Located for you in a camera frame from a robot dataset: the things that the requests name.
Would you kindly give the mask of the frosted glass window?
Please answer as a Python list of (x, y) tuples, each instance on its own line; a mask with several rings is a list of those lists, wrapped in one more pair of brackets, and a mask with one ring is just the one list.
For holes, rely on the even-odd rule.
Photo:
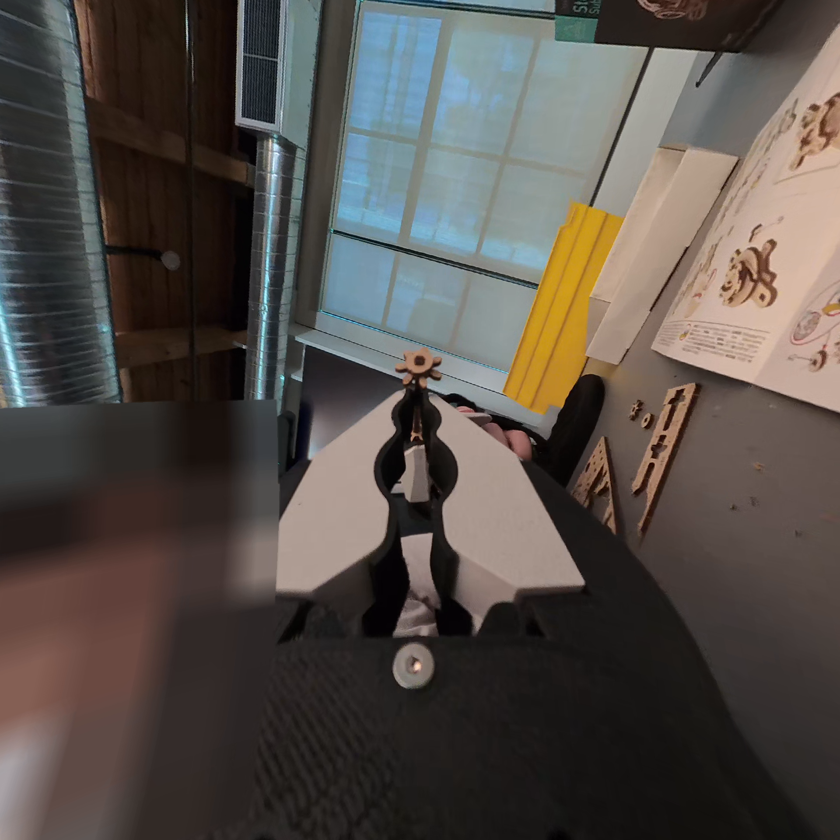
[(571, 203), (592, 203), (651, 50), (531, 8), (327, 2), (297, 320), (414, 341), (500, 394)]

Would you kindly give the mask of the narrow silver air duct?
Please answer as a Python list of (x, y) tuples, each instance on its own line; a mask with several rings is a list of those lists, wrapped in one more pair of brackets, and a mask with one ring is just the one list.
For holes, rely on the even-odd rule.
[(280, 136), (257, 143), (245, 397), (281, 405), (298, 265), (305, 155)]

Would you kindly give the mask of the white air vent unit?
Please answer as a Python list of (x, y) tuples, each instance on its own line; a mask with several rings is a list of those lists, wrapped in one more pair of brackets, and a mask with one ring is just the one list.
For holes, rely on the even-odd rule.
[(285, 76), (288, 1), (239, 1), (235, 123), (278, 134)]

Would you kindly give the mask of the black model kit box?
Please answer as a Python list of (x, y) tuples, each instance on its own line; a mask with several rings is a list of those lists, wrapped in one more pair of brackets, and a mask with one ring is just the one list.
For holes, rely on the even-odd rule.
[(558, 41), (739, 53), (780, 1), (555, 1)]

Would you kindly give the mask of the large silver air duct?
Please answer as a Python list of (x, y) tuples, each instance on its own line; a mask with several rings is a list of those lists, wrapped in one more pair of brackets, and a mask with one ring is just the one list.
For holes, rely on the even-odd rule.
[(120, 403), (72, 2), (1, 2), (1, 367), (9, 406)]

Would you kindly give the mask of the wooden cutout frame piece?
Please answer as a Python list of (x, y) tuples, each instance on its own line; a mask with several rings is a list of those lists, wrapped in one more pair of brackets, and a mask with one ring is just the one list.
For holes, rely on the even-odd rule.
[(648, 530), (660, 491), (700, 391), (699, 383), (678, 385), (669, 389), (653, 421), (651, 437), (630, 486), (634, 497), (644, 496), (644, 510), (636, 526), (639, 538), (643, 538)]

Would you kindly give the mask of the laser-cut wooden parts sheet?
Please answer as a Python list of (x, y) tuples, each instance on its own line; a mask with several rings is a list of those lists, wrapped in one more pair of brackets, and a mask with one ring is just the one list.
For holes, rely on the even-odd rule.
[(618, 535), (614, 498), (613, 470), (608, 441), (602, 436), (594, 446), (571, 491), (572, 498), (583, 508), (593, 511), (595, 500), (603, 498), (605, 509), (602, 524)]

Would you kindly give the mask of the yellow plastic bin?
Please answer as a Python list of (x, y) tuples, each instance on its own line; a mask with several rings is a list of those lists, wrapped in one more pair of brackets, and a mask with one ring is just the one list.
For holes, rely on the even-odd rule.
[(533, 413), (562, 407), (583, 372), (590, 296), (623, 221), (570, 204), (503, 388), (505, 396)]

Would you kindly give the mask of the illustrated instruction booklet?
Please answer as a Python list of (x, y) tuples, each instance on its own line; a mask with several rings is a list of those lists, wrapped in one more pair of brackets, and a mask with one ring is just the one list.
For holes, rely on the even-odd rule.
[(652, 350), (838, 412), (838, 28), (753, 142)]

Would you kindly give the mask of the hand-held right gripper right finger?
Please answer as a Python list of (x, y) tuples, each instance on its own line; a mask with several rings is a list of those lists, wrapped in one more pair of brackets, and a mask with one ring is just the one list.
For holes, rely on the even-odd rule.
[(473, 634), (497, 604), (583, 592), (519, 457), (437, 395), (423, 397), (423, 443), (440, 636)]

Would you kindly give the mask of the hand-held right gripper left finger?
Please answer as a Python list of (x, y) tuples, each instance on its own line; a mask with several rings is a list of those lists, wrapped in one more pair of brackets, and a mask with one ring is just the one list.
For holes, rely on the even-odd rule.
[(276, 593), (305, 597), (343, 618), (373, 603), (370, 561), (385, 541), (389, 502), (375, 460), (396, 432), (395, 392), (322, 448), (280, 516)]

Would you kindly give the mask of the white cardboard box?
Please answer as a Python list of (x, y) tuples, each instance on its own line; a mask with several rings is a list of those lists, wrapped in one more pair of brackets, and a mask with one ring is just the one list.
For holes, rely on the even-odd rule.
[(621, 362), (738, 162), (694, 146), (657, 148), (591, 291), (588, 359)]

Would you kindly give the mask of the person's white shirt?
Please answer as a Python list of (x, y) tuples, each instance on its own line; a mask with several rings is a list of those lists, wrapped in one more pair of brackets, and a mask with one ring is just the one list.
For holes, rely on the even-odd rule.
[(433, 535), (430, 532), (401, 539), (409, 582), (406, 599), (393, 632), (394, 638), (438, 635), (437, 611), (441, 604), (430, 565), (432, 542)]

